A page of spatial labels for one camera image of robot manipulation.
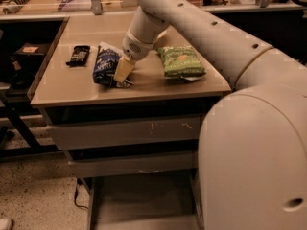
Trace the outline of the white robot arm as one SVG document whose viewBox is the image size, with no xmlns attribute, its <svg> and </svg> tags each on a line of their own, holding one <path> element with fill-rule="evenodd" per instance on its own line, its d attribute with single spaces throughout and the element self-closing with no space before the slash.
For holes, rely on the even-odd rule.
<svg viewBox="0 0 307 230">
<path fill-rule="evenodd" d="M 233 90 L 201 126 L 205 230 L 307 230 L 307 68 L 186 0 L 137 3 L 126 55 L 143 59 L 173 26 Z"/>
</svg>

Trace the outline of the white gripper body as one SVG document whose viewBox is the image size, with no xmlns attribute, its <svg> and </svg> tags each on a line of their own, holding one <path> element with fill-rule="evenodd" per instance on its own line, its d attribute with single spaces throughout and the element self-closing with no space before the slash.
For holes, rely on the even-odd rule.
<svg viewBox="0 0 307 230">
<path fill-rule="evenodd" d="M 128 29 L 123 39 L 123 52 L 132 59 L 139 61 L 145 58 L 154 46 L 153 31 Z"/>
</svg>

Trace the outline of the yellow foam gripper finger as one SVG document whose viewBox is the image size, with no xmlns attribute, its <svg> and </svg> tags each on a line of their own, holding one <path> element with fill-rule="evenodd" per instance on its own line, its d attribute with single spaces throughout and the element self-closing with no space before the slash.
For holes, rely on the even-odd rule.
<svg viewBox="0 0 307 230">
<path fill-rule="evenodd" d="M 115 70 L 114 79 L 123 82 L 132 72 L 135 62 L 131 57 L 121 57 Z"/>
</svg>

